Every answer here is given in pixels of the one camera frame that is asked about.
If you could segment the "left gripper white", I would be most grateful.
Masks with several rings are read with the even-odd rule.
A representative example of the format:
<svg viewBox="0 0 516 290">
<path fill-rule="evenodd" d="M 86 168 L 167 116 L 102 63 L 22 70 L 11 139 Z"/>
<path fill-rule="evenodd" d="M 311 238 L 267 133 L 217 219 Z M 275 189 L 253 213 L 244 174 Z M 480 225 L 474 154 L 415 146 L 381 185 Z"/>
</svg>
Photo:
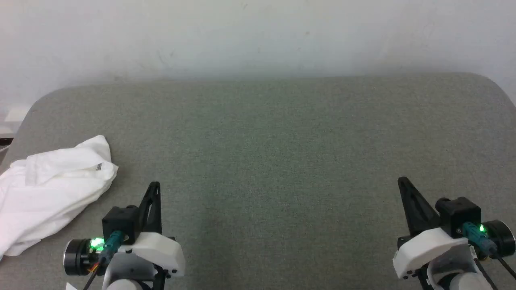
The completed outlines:
<svg viewBox="0 0 516 290">
<path fill-rule="evenodd" d="M 122 245 L 108 265 L 98 274 L 105 281 L 119 279 L 152 281 L 158 273 L 165 277 L 182 277 L 186 261 L 181 245 L 162 234 L 162 200 L 160 182 L 149 184 L 139 206 L 138 231 L 132 245 Z M 86 276 L 104 249 L 103 238 L 72 239 L 63 253 L 66 275 Z"/>
</svg>

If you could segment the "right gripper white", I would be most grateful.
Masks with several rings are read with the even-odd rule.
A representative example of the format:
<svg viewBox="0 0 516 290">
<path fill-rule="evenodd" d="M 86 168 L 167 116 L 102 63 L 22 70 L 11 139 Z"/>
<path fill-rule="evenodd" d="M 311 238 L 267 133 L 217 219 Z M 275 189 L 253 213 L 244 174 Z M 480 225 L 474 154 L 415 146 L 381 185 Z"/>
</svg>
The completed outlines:
<svg viewBox="0 0 516 290">
<path fill-rule="evenodd" d="M 436 275 L 453 279 L 485 280 L 479 268 L 485 258 L 499 259 L 516 254 L 516 236 L 500 221 L 483 222 L 479 227 L 464 223 L 461 238 L 451 238 L 440 226 L 440 216 L 405 176 L 397 180 L 409 230 L 413 237 L 398 247 L 393 268 L 398 279 Z"/>
</svg>

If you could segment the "white garment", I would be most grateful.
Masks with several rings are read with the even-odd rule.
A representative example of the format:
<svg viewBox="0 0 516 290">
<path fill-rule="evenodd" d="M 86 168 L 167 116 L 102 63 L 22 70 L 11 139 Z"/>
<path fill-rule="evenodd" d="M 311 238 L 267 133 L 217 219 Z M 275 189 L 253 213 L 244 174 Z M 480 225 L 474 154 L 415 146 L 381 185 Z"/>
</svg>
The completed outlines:
<svg viewBox="0 0 516 290">
<path fill-rule="evenodd" d="M 102 135 L 14 161 L 0 175 L 0 260 L 62 230 L 109 189 L 117 171 Z"/>
</svg>

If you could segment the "grey-green fabric sofa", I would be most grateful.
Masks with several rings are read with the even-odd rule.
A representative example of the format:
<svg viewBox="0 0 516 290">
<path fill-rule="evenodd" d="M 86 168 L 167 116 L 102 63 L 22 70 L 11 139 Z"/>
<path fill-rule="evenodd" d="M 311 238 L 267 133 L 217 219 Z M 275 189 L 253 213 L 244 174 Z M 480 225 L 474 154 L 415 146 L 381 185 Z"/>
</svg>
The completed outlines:
<svg viewBox="0 0 516 290">
<path fill-rule="evenodd" d="M 280 81 L 153 81 L 56 90 L 30 109 L 0 171 L 107 139 L 110 189 L 0 262 L 0 290 L 82 289 L 69 240 L 161 184 L 163 233 L 184 277 L 166 290 L 418 290 L 392 258 L 407 222 L 397 180 L 432 205 L 464 196 L 516 231 L 516 107 L 472 73 Z"/>
</svg>

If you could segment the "white skirting board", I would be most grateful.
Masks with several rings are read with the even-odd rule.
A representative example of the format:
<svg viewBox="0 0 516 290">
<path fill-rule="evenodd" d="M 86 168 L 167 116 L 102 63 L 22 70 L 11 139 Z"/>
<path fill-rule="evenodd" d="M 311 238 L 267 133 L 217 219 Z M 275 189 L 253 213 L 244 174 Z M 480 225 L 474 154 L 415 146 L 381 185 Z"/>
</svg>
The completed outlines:
<svg viewBox="0 0 516 290">
<path fill-rule="evenodd" d="M 0 109 L 0 138 L 15 136 L 30 108 L 30 106 L 15 106 L 8 110 Z"/>
</svg>

